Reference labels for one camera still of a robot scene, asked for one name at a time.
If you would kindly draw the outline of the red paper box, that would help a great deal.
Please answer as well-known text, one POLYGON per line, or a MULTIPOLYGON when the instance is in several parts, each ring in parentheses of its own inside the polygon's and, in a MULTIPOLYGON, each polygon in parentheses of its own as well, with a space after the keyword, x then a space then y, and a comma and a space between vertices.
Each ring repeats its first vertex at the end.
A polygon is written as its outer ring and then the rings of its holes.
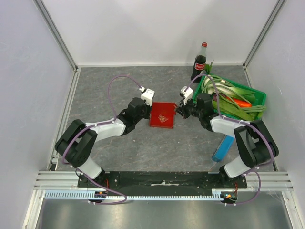
POLYGON ((176 108, 175 103, 153 102, 149 126, 173 129, 176 108))

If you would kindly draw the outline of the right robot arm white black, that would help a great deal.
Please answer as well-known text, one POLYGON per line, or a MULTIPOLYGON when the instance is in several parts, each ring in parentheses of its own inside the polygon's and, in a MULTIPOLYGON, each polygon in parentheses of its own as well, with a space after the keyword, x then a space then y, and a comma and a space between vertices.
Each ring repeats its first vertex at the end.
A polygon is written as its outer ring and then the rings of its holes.
POLYGON ((230 187, 236 177, 272 163, 279 155, 278 147, 263 121, 244 122, 219 116, 214 111, 210 95, 200 93, 197 102, 193 101, 192 95, 180 92, 182 99, 176 108, 177 113, 184 119, 196 117, 204 129, 230 136, 237 143, 239 156, 219 169, 218 182, 222 187, 230 187))

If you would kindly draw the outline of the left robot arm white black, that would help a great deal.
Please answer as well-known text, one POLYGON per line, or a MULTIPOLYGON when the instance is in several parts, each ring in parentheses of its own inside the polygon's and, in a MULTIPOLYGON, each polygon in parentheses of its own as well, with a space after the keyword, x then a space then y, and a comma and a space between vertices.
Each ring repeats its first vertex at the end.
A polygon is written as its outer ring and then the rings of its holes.
POLYGON ((55 150, 64 161, 87 175, 93 187, 101 187, 105 171, 90 157, 94 144, 133 131, 142 119, 150 118, 152 104, 151 100, 135 97, 115 120, 85 123, 76 119, 56 142, 55 150))

